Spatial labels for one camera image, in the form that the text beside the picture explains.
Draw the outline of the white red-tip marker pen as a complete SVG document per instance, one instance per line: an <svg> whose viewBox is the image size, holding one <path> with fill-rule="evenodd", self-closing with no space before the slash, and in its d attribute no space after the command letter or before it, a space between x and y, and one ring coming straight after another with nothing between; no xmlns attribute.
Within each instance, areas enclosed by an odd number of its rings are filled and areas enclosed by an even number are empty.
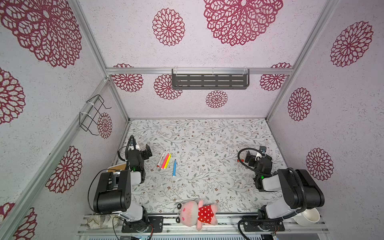
<svg viewBox="0 0 384 240"><path fill-rule="evenodd" d="M162 153L162 155L161 155L161 157L160 157L160 159L159 159L159 161L158 161L158 163L157 163L157 167L158 167L158 168L161 167L161 163L162 163L162 161L164 160L165 153L166 153L166 152L163 152L163 153Z"/></svg>

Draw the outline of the pink highlighter pen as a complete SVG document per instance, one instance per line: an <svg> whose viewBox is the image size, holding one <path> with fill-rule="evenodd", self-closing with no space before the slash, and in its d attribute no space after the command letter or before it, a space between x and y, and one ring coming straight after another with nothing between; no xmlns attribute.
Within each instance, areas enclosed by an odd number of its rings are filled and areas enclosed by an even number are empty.
<svg viewBox="0 0 384 240"><path fill-rule="evenodd" d="M163 164L162 164L162 166L161 166L162 169L165 168L166 163L167 163L167 161L168 161L168 158L169 158L169 154L166 155L166 157L165 157L165 159L164 159L164 161L163 161Z"/></svg>

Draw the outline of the yellow highlighter pen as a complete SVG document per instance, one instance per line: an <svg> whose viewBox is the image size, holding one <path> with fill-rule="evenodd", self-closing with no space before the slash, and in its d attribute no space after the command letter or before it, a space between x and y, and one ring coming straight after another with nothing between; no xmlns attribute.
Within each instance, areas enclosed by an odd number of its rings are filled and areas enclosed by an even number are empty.
<svg viewBox="0 0 384 240"><path fill-rule="evenodd" d="M167 155L167 160L164 163L163 169L166 169L168 167L171 157L172 157L172 154Z"/></svg>

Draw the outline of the pink plush pig toy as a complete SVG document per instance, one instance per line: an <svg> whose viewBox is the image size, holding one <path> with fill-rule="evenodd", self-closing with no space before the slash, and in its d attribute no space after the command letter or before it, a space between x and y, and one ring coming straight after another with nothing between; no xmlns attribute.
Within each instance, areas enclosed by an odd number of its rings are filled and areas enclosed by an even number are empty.
<svg viewBox="0 0 384 240"><path fill-rule="evenodd" d="M183 224L187 227L196 226L200 231L204 224L217 225L218 219L216 213L218 212L218 206L204 205L203 200L189 201L177 206L179 215L176 217L176 223Z"/></svg>

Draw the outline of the dark grey wall shelf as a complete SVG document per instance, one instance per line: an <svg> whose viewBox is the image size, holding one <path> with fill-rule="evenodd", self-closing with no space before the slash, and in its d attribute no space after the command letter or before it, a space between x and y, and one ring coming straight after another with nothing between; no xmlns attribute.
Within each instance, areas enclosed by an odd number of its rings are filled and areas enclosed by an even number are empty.
<svg viewBox="0 0 384 240"><path fill-rule="evenodd" d="M248 70L242 74L190 74L172 69L174 90L246 90L250 85Z"/></svg>

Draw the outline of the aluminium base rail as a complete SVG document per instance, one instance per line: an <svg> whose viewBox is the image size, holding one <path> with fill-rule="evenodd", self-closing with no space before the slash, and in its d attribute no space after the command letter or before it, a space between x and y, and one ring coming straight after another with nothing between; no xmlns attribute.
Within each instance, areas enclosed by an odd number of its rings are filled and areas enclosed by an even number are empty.
<svg viewBox="0 0 384 240"><path fill-rule="evenodd" d="M240 234L238 229L238 222L242 219L242 217L251 217L253 214L217 214L217 225L203 225L203 228L198 231L197 227L187 227L183 224L179 224L176 222L176 214L165 214L162 215L163 223L162 223L162 231L160 233L153 233L153 237L158 236L182 236L182 235L238 235ZM120 236L128 236L128 233L122 233L123 224L118 224L118 227L115 229L101 229L101 230L88 230L86 228L87 219L89 215L85 215L83 217L81 226L79 230L75 233L76 237L82 236L107 236L107 237L120 237ZM271 231L266 232L246 232L244 227L241 226L243 233L246 236L256 235L256 234L272 234L277 233L278 236L283 234L317 234L317 235L328 235L330 232L323 221L320 219L318 223L313 225L303 227L295 222L293 219L284 220L282 223L282 227L273 228Z"/></svg>

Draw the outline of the white cup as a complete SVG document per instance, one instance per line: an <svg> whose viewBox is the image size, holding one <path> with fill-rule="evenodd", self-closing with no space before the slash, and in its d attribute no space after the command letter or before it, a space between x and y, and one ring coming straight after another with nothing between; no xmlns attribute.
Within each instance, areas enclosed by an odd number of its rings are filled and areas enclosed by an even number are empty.
<svg viewBox="0 0 384 240"><path fill-rule="evenodd" d="M298 225L308 227L317 223L320 220L320 217L319 211L316 208L313 208L297 214L293 219Z"/></svg>

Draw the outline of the white wooden-top box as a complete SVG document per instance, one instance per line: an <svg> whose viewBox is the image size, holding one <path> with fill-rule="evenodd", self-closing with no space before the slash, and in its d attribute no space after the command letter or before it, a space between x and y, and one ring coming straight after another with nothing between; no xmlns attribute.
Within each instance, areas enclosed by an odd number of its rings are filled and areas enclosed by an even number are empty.
<svg viewBox="0 0 384 240"><path fill-rule="evenodd" d="M115 165L115 166L111 166L108 168L107 172L112 172L112 173L115 173L115 172L118 172L118 171L124 171L127 167L127 163L122 163L122 164L119 164L119 165Z"/></svg>

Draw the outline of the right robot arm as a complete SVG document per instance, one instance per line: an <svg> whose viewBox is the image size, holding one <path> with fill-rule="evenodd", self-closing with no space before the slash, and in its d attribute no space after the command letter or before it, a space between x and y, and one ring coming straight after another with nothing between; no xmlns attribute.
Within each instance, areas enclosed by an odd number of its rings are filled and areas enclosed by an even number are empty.
<svg viewBox="0 0 384 240"><path fill-rule="evenodd" d="M254 184L260 192L282 192L277 201L262 206L256 216L244 217L238 222L239 232L284 231L283 221L298 216L306 210L322 207L325 196L307 170L278 169L272 173L273 159L266 148L244 148L237 159L255 173Z"/></svg>

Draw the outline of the blue highlighter pen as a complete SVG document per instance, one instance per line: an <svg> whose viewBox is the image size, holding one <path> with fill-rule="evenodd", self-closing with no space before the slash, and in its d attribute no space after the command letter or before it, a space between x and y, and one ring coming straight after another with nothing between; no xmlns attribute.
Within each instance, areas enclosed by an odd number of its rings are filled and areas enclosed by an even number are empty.
<svg viewBox="0 0 384 240"><path fill-rule="evenodd" d="M173 177L176 177L177 165L178 165L177 160L175 160L173 165Z"/></svg>

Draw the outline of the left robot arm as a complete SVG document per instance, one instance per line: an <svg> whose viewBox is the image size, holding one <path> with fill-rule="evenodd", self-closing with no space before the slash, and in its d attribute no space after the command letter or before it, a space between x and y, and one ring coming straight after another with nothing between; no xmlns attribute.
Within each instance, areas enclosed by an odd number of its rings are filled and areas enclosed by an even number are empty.
<svg viewBox="0 0 384 240"><path fill-rule="evenodd" d="M145 160L153 156L149 145L144 150L139 145L129 144L125 148L125 157L118 158L126 162L122 170L116 166L102 170L96 188L91 210L99 215L117 215L123 221L123 232L146 232L150 221L145 207L134 202L133 186L144 183L146 178Z"/></svg>

